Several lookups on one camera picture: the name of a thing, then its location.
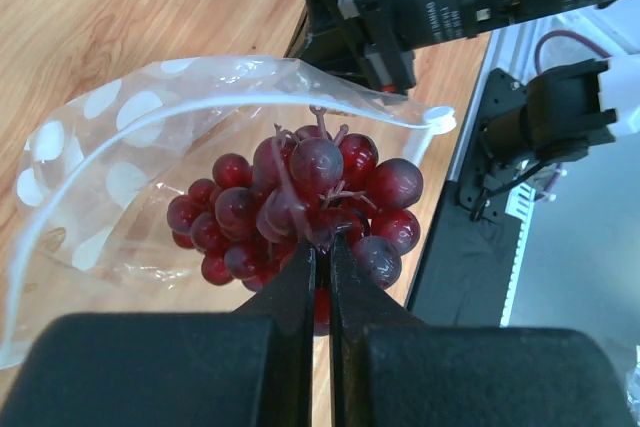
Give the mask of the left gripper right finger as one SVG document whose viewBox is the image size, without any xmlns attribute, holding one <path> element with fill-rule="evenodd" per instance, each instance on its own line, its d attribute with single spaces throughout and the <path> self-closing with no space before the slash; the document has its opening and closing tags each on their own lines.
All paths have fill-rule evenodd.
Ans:
<svg viewBox="0 0 640 427">
<path fill-rule="evenodd" d="M 336 426 L 630 426 L 613 366 L 570 329 L 434 327 L 330 251 Z"/>
</svg>

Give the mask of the clear zip top bag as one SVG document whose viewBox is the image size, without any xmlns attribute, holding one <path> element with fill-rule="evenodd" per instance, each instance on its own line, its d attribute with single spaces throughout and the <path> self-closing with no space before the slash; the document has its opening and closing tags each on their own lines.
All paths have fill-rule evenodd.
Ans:
<svg viewBox="0 0 640 427">
<path fill-rule="evenodd" d="M 22 363 L 36 337 L 72 313 L 223 311 L 253 291 L 204 280 L 203 256 L 178 247 L 169 202 L 207 178 L 225 153 L 253 158 L 281 126 L 326 111 L 326 126 L 369 136 L 380 160 L 419 168 L 455 111 L 376 92 L 302 61 L 193 57 L 152 63 L 62 107 L 27 139 L 15 191 L 27 222 L 7 266 L 1 365 Z"/>
</svg>

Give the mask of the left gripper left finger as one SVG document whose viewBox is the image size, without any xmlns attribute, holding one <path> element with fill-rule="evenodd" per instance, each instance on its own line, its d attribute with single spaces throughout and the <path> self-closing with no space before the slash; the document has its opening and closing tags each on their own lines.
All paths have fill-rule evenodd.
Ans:
<svg viewBox="0 0 640 427">
<path fill-rule="evenodd" d="M 316 254 L 229 313 L 81 313 L 33 344 L 5 426 L 307 426 Z"/>
</svg>

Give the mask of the fake purple grapes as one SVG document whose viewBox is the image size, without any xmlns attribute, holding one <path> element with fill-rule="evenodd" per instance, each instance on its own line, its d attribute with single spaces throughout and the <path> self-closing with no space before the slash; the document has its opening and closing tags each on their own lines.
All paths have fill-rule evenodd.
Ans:
<svg viewBox="0 0 640 427">
<path fill-rule="evenodd" d="M 357 264 L 382 289 L 402 271 L 402 258 L 418 244 L 419 220 L 410 208 L 424 180 L 410 161 L 380 160 L 374 141 L 343 125 L 326 126 L 326 111 L 294 131 L 281 126 L 261 141 L 253 158 L 219 156 L 207 178 L 191 183 L 168 204 L 174 243 L 203 256 L 206 282 L 240 281 L 257 292 L 275 278 L 302 241 L 317 258 L 314 333 L 330 326 L 328 261 L 338 237 Z"/>
</svg>

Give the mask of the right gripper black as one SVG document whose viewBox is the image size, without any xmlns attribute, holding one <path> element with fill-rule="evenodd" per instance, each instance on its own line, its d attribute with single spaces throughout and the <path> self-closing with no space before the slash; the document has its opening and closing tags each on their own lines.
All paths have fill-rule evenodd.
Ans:
<svg viewBox="0 0 640 427">
<path fill-rule="evenodd" d="M 360 86 L 405 95 L 415 84 L 414 54 L 400 46 L 385 0 L 304 0 L 285 51 Z"/>
</svg>

